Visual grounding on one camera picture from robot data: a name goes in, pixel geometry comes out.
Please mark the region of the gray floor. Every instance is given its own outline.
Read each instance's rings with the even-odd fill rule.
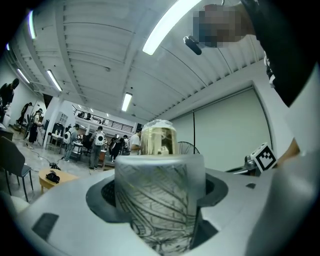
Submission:
[[[32,150],[39,153],[39,155],[41,156],[41,157],[38,157],[36,153],[32,152],[30,149],[27,148],[26,143],[28,143],[28,141],[21,139],[23,138],[23,134],[19,134],[13,129],[11,131],[14,132],[12,141],[16,144],[17,148],[24,155],[25,163],[32,168],[31,177],[32,177],[32,184],[33,184],[34,190],[32,190],[31,188],[30,176],[27,175],[24,178],[26,194],[27,194],[29,203],[32,204],[35,200],[37,200],[37,198],[41,196],[41,186],[39,184],[38,171],[49,168],[49,162],[46,159],[48,159],[50,162],[56,163],[58,160],[60,160],[63,157],[63,155],[58,154],[58,151],[54,153],[53,150],[49,150],[49,149],[45,150],[40,146],[32,145],[33,147]],[[89,172],[89,167],[88,167],[89,164],[87,161],[76,162],[75,160],[71,159],[70,162],[64,162],[63,160],[60,160],[58,163],[58,166],[61,168],[62,171],[79,176],[79,177],[86,177],[86,176],[89,176],[90,174],[95,175],[97,173],[102,172],[101,169]],[[8,175],[8,179],[9,179],[9,185],[10,185],[10,190],[12,195],[26,200],[22,179],[19,178],[20,186],[18,185],[17,177],[15,175],[13,174]],[[3,170],[0,170],[0,190],[9,194],[9,190],[6,182],[6,176]]]

